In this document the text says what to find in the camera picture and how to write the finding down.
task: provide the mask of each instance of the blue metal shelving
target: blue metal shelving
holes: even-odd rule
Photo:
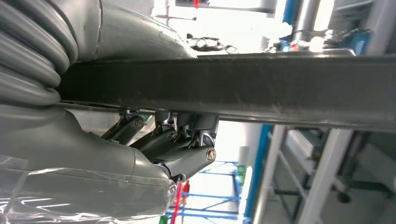
[[[222,218],[222,219],[229,219],[229,220],[240,220],[241,216],[239,214],[239,205],[240,205],[240,200],[241,200],[241,193],[242,193],[242,187],[240,185],[240,180],[239,180],[239,173],[238,173],[238,162],[236,161],[215,161],[216,163],[219,163],[219,165],[206,169],[204,171],[201,171],[199,173],[201,174],[211,174],[211,175],[228,175],[232,177],[233,180],[233,189],[234,189],[234,196],[216,196],[216,195],[201,195],[201,194],[192,194],[192,193],[187,193],[183,192],[182,196],[193,196],[193,197],[202,197],[202,198],[218,198],[218,199],[223,199],[223,201],[219,203],[215,203],[213,205],[207,206],[202,209],[198,208],[186,208],[184,206],[180,206],[179,210],[180,212],[177,213],[177,216],[181,217],[202,217],[204,219],[207,219],[211,221],[212,223],[215,223],[214,221],[210,220],[211,218]],[[213,169],[218,168],[220,166],[223,166],[225,164],[232,164],[233,169],[230,172],[212,172]],[[235,202],[236,203],[236,210],[235,211],[222,211],[222,210],[213,210],[210,208],[213,208],[214,206],[224,204],[227,202]],[[166,215],[172,216],[174,214],[174,206],[170,207],[171,210],[166,212]],[[188,213],[186,211],[201,211],[203,212],[202,214],[196,214],[196,213]]]

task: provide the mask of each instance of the green object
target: green object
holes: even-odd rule
[[[168,224],[169,216],[161,216],[160,222],[158,224]]]
[[[147,114],[142,115],[141,114],[140,116],[144,119],[144,121],[147,121],[151,115],[147,115]]]
[[[245,176],[246,176],[246,166],[244,165],[238,165],[238,177],[240,181],[240,186],[243,187],[243,184],[245,183]]]

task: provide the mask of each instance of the metal beam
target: metal beam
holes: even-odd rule
[[[64,102],[223,119],[396,131],[396,56],[76,63]]]
[[[255,204],[252,224],[262,224],[269,197],[270,184],[274,177],[276,162],[278,161],[278,154],[283,146],[284,138],[286,136],[285,125],[275,125],[272,135],[272,140],[268,149],[268,156],[265,160],[265,169],[262,174],[262,181],[260,183],[259,191],[257,192],[257,200]]]
[[[330,131],[298,224],[316,224],[320,219],[336,173],[347,151],[352,132],[349,129]]]

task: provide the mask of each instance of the industrial rack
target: industrial rack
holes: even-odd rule
[[[176,205],[171,206],[170,210],[167,211],[165,214],[172,216],[172,217],[202,217],[204,219],[210,220],[213,218],[221,218],[221,219],[228,219],[228,220],[241,220],[244,219],[243,215],[239,214],[239,206],[240,206],[240,201],[241,201],[241,193],[242,193],[242,187],[241,187],[241,181],[240,181],[240,174],[238,171],[238,162],[236,161],[215,161],[215,163],[218,163],[217,166],[214,166],[209,169],[205,169],[199,173],[201,174],[208,174],[208,175],[227,175],[232,177],[233,180],[233,189],[234,189],[234,196],[215,196],[215,195],[202,195],[202,194],[193,194],[189,192],[181,192],[179,197],[202,197],[202,198],[218,198],[222,199],[223,201],[219,203],[215,203],[213,205],[207,206],[205,208],[188,208],[184,206],[179,206],[179,203],[176,203]],[[223,166],[225,164],[232,164],[233,169],[230,172],[213,172],[215,168],[218,168],[220,166]],[[223,210],[213,210],[214,206],[224,204],[227,202],[235,202],[236,203],[236,210],[235,211],[223,211]],[[202,213],[189,213],[187,211],[200,211]]]

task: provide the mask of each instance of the red upright post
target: red upright post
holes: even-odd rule
[[[182,197],[182,190],[183,190],[182,183],[179,182],[177,184],[175,211],[173,212],[172,220],[170,222],[171,224],[175,224],[176,221],[177,212],[179,211],[179,206],[180,206],[180,198]]]

